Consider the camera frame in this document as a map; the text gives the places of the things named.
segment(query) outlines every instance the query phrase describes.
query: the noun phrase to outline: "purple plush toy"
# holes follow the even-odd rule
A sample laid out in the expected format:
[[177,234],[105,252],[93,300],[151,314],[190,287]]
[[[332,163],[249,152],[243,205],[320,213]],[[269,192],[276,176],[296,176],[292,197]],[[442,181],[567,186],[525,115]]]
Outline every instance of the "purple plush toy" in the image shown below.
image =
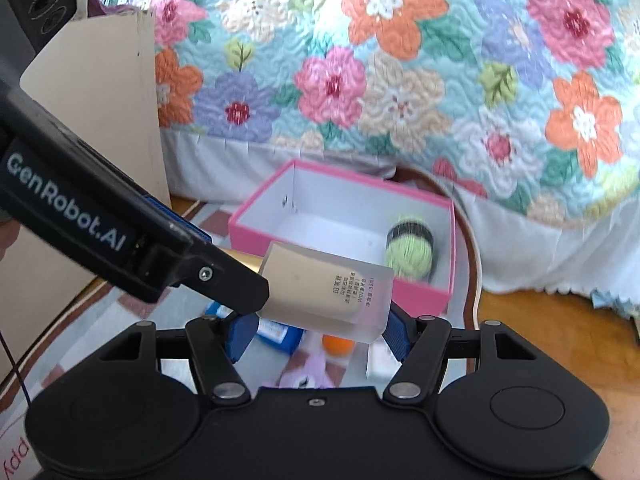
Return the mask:
[[311,354],[300,368],[284,372],[279,388],[334,388],[335,385],[326,373],[324,353]]

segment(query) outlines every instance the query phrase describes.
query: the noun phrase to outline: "floral quilt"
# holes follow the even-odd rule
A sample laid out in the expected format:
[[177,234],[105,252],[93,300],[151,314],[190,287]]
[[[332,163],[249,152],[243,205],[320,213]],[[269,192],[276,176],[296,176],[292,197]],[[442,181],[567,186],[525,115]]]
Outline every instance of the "floral quilt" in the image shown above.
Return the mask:
[[160,125],[389,156],[553,226],[640,185],[640,0],[107,0],[156,14]]

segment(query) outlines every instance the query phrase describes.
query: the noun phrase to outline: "blue gripper pad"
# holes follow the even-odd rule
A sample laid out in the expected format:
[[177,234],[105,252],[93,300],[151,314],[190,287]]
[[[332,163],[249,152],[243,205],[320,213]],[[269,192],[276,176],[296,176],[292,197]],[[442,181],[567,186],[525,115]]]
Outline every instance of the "blue gripper pad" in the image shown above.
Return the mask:
[[[218,316],[225,319],[226,316],[233,311],[226,306],[220,305],[214,301],[205,311],[206,316]],[[225,353],[232,363],[236,363],[242,357],[242,354],[249,346],[251,339],[254,338],[258,330],[259,318],[257,314],[249,314],[248,316],[238,316],[229,327],[229,334],[226,338]]]
[[407,333],[407,326],[404,320],[398,316],[393,310],[389,311],[389,320],[386,323],[386,329],[382,333],[386,344],[393,352],[394,357],[402,362],[409,355],[412,344]]
[[232,363],[237,363],[258,330],[257,314],[238,316],[229,327],[229,336],[225,343],[225,353]]
[[185,220],[184,218],[182,218],[180,215],[178,215],[178,213],[176,213],[176,212],[172,211],[171,209],[169,209],[167,206],[165,206],[162,202],[157,200],[155,197],[153,197],[151,195],[147,195],[147,196],[145,196],[145,199],[153,207],[158,209],[158,211],[161,211],[165,215],[170,216],[171,219],[174,220],[177,224],[180,224],[185,229],[191,231],[198,238],[201,238],[205,242],[212,243],[211,237],[208,234],[206,234],[206,232],[204,232],[202,229],[200,229],[199,227],[195,226],[194,224],[192,224],[188,220]]
[[[233,311],[229,307],[214,301],[209,305],[205,314],[224,319],[232,312]],[[304,330],[294,326],[276,323],[275,321],[269,321],[268,319],[258,320],[258,338],[267,345],[289,355],[293,355],[296,352],[304,333]]]

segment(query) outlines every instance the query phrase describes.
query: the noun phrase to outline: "green yarn ball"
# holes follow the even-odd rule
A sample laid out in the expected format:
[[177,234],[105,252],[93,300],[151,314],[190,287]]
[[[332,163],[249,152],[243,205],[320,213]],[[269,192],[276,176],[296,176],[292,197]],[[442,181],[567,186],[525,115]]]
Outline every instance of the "green yarn ball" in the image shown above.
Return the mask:
[[398,278],[417,282],[430,272],[432,263],[433,248],[424,238],[405,234],[386,247],[385,265]]

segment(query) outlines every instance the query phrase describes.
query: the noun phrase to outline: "orange flower pattern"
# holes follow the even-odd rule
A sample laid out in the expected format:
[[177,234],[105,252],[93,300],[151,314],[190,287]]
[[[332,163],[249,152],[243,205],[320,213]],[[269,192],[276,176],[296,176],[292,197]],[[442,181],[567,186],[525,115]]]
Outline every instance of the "orange flower pattern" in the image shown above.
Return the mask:
[[401,61],[418,55],[422,35],[415,22],[448,10],[446,0],[342,0],[342,12],[351,18],[351,43],[362,44],[375,36],[382,50]]
[[200,90],[202,80],[202,72],[196,67],[180,67],[172,49],[166,48],[156,55],[156,97],[162,128],[172,123],[193,123],[191,97]]
[[546,123],[546,139],[561,150],[578,150],[578,163],[587,178],[598,171],[598,161],[613,164],[622,157],[616,128],[622,121],[620,102],[600,97],[593,78],[577,72],[571,82],[554,80],[562,109],[552,110]]

